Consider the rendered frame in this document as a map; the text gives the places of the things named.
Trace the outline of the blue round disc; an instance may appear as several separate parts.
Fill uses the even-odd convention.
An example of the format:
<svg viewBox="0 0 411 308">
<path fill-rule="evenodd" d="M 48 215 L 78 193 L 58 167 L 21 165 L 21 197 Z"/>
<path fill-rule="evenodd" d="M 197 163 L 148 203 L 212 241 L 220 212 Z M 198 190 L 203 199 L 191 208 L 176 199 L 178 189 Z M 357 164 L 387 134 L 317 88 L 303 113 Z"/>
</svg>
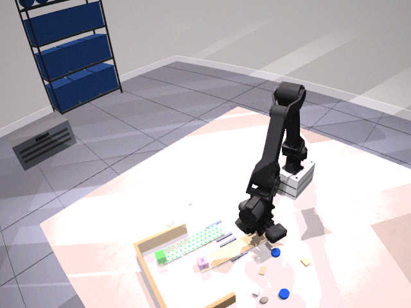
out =
<svg viewBox="0 0 411 308">
<path fill-rule="evenodd" d="M 281 253 L 281 250 L 278 249 L 278 248 L 273 248 L 273 249 L 271 250 L 271 254 L 272 254 L 273 257 L 279 257 L 279 256 L 280 256 L 280 253 Z"/>
<path fill-rule="evenodd" d="M 279 297 L 282 298 L 283 300 L 287 299 L 289 297 L 289 290 L 287 289 L 281 289 L 279 292 Z"/>
</svg>

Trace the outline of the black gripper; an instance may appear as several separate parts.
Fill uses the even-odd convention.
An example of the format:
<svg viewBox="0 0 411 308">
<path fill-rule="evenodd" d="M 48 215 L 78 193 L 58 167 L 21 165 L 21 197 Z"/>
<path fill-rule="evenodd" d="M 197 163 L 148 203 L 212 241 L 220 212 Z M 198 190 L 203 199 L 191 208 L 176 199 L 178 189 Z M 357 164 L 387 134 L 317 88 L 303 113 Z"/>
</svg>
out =
<svg viewBox="0 0 411 308">
<path fill-rule="evenodd" d="M 240 202 L 238 205 L 238 209 L 241 210 L 243 206 L 250 200 L 247 199 L 243 202 Z M 272 214 L 272 210 L 275 209 L 275 205 L 273 204 L 269 209 L 266 209 L 262 217 L 260 218 L 259 226 L 257 229 L 258 236 L 262 236 L 265 233 L 265 237 L 272 243 L 276 243 L 282 238 L 284 238 L 287 234 L 287 229 L 282 226 L 282 224 L 274 224 L 272 218 L 274 215 Z"/>
</svg>

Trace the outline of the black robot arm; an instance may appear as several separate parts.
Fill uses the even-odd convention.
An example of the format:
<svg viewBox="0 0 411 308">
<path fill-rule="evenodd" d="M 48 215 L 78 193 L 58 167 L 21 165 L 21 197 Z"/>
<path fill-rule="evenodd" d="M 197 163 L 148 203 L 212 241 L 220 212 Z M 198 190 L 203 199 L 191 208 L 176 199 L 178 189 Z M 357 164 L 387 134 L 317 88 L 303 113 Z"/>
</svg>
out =
<svg viewBox="0 0 411 308">
<path fill-rule="evenodd" d="M 235 221 L 243 233 L 254 234 L 260 218 L 273 205 L 281 181 L 278 163 L 281 147 L 282 155 L 286 156 L 286 164 L 282 169 L 296 175 L 304 168 L 301 161 L 307 159 L 308 149 L 300 136 L 300 109 L 305 97 L 304 85 L 287 81 L 277 84 L 272 93 L 273 105 L 269 111 L 270 123 L 263 155 L 252 171 L 245 191 L 250 194 L 250 200 L 240 210 L 239 218 Z M 275 104 L 276 100 L 279 105 Z M 286 139 L 283 141 L 285 129 Z M 253 184 L 257 188 L 252 187 Z"/>
</svg>

